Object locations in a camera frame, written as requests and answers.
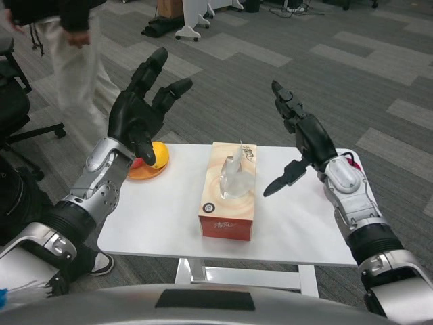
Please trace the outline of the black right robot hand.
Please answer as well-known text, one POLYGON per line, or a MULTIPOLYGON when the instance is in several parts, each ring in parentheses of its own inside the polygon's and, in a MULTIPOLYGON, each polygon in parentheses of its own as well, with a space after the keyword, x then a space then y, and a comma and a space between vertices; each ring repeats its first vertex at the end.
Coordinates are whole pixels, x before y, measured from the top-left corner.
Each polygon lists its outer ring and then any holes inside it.
POLYGON ((300 160, 293 160, 284 167, 283 175, 273 180, 263 192, 268 197, 285 186, 292 186, 305 173, 308 166, 323 172, 329 160, 337 156, 331 137, 314 114, 303 108, 302 102, 279 82, 272 81, 275 107, 283 119, 288 133, 295 135, 300 160))

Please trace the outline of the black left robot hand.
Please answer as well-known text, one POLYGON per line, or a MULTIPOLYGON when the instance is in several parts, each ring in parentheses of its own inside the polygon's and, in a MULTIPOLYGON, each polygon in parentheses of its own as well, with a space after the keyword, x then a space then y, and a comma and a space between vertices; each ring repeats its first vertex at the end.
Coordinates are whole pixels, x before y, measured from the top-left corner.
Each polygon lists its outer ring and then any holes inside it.
POLYGON ((190 78, 180 79, 159 88, 151 104, 145 101, 146 93, 162 72, 167 58, 167 50, 160 47, 139 65, 128 87, 116 99, 108 122, 108 136, 125 145, 149 166, 156 163, 152 138, 161 130, 166 113, 193 85, 190 78))

